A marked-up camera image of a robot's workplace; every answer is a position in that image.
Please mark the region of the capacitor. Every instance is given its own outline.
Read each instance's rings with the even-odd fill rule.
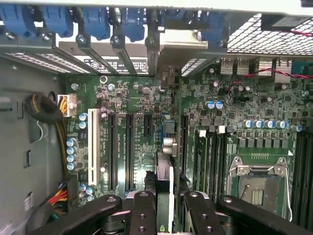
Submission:
[[[270,103],[272,101],[273,101],[273,99],[271,97],[268,97],[268,96],[264,96],[261,98],[261,103]]]
[[[266,121],[264,122],[264,126],[265,126],[266,128],[274,128],[275,123],[274,123],[273,121],[266,120]]]
[[[88,194],[88,195],[92,195],[94,193],[94,191],[95,191],[94,186],[88,186],[86,188],[86,194]]]
[[[88,114],[82,113],[82,114],[80,114],[80,115],[78,116],[78,119],[79,119],[80,121],[87,121],[87,119],[88,119]]]
[[[215,103],[214,103],[214,101],[208,101],[208,102],[206,102],[206,106],[207,106],[209,109],[214,109]]]
[[[175,138],[166,137],[163,139],[163,147],[172,147],[175,142]]]
[[[307,103],[307,108],[312,110],[313,109],[313,103],[312,102]]]
[[[68,155],[73,155],[76,152],[77,152],[77,148],[76,147],[68,147],[67,148],[67,154]]]
[[[310,94],[309,91],[302,91],[301,92],[302,97],[307,97],[309,94]]]
[[[287,127],[287,123],[285,121],[277,121],[276,127],[280,129],[285,129]]]
[[[213,87],[219,87],[220,83],[218,81],[213,82]]]
[[[298,125],[292,125],[291,130],[296,131],[296,132],[301,132],[303,130],[303,127],[298,126]]]
[[[67,169],[68,170],[74,170],[75,167],[77,167],[77,163],[76,162],[72,162],[72,163],[68,163],[67,164]]]
[[[93,196],[88,196],[87,201],[91,202],[93,200]]]
[[[79,190],[80,192],[85,192],[86,189],[87,189],[87,184],[86,184],[86,183],[81,183],[81,184],[79,185],[79,187],[78,187],[78,190]]]
[[[85,129],[86,127],[87,127],[87,124],[86,124],[85,121],[81,121],[81,122],[79,123],[79,128],[80,128],[80,129]]]
[[[107,163],[104,163],[104,164],[101,166],[100,171],[101,171],[102,173],[104,173],[104,172],[107,171],[107,169],[108,169],[108,164],[107,164]]]
[[[67,140],[67,146],[68,147],[73,147],[77,145],[77,140],[75,138],[70,138]]]
[[[275,86],[274,88],[275,91],[284,91],[287,90],[287,85],[285,84],[278,84],[277,86]]]
[[[171,155],[173,153],[173,149],[171,147],[164,147],[162,153]]]
[[[72,155],[68,155],[67,156],[67,162],[68,163],[72,163],[73,161],[75,161],[76,160],[76,154],[72,154]]]
[[[243,125],[246,128],[250,128],[250,127],[252,127],[252,121],[251,120],[244,120]]]
[[[215,103],[215,107],[216,107],[217,109],[222,109],[222,108],[224,107],[224,105],[223,105],[223,103],[222,103],[221,101],[217,101],[217,102]]]
[[[253,121],[253,126],[256,127],[256,128],[261,128],[262,127],[262,121],[254,120]]]

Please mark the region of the electrolytic capacitor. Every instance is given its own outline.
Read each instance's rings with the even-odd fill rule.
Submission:
[[[207,106],[209,109],[214,109],[215,103],[214,103],[214,101],[208,101],[208,102],[206,102],[206,106]]]
[[[274,128],[275,123],[274,123],[273,121],[266,120],[266,121],[264,122],[264,126],[265,126],[266,128]]]
[[[268,96],[264,96],[261,98],[261,103],[270,103],[272,101],[273,101],[273,99],[271,97],[268,97]]]
[[[76,147],[68,147],[67,148],[67,154],[68,155],[73,155],[76,152],[77,152],[77,148]]]
[[[79,185],[79,187],[78,187],[78,190],[79,190],[80,192],[85,192],[86,189],[87,189],[87,184],[86,184],[86,183],[81,183],[81,184]]]
[[[303,130],[303,127],[298,126],[298,125],[292,125],[291,130],[296,131],[296,132],[301,132]]]
[[[94,186],[88,186],[86,188],[86,194],[88,194],[88,195],[92,195],[94,193],[94,191],[95,191]]]
[[[256,128],[261,128],[262,127],[262,121],[254,120],[253,121],[253,126],[256,127]]]
[[[78,119],[79,119],[80,121],[87,121],[87,119],[88,119],[88,114],[82,113],[82,114],[80,114],[80,115],[78,116]]]
[[[67,156],[67,162],[68,163],[72,163],[73,161],[75,161],[76,160],[76,154],[72,154],[72,155],[68,155]]]
[[[87,127],[86,122],[81,121],[81,122],[79,123],[79,128],[80,128],[80,129],[85,129],[86,127]]]
[[[72,162],[72,163],[68,163],[67,164],[67,169],[68,170],[74,170],[75,167],[77,167],[77,163],[76,162]]]
[[[75,138],[70,138],[67,140],[67,146],[68,147],[73,147],[77,145],[77,140]]]
[[[217,101],[217,102],[215,103],[215,107],[216,107],[217,109],[222,109],[222,108],[224,107],[224,105],[223,105],[223,103],[222,103],[221,101]]]
[[[287,127],[287,123],[285,121],[277,121],[276,127],[280,129],[285,129]]]
[[[252,127],[252,121],[251,120],[244,120],[243,126],[246,128]]]

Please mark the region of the perforated metal panel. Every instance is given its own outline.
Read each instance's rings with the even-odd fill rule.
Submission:
[[[252,17],[236,30],[228,41],[228,53],[313,55],[313,37],[291,32],[261,31],[261,14]],[[297,31],[313,32],[313,19],[296,27]]]

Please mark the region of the gray metal panel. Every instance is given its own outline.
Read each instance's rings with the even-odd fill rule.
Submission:
[[[62,179],[62,161],[55,127],[41,124],[46,138],[30,143],[29,119],[17,116],[17,102],[31,93],[50,91],[59,94],[60,84],[52,73],[29,68],[0,58],[0,97],[12,101],[11,112],[0,113],[0,231],[8,223],[15,235],[25,233],[25,223],[33,209],[58,187]],[[31,151],[30,166],[24,168],[24,158]],[[32,192],[35,206],[28,211],[24,201]]]

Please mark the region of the chip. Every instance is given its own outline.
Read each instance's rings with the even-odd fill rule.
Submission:
[[[78,131],[78,141],[87,143],[88,142],[88,130],[79,130]]]

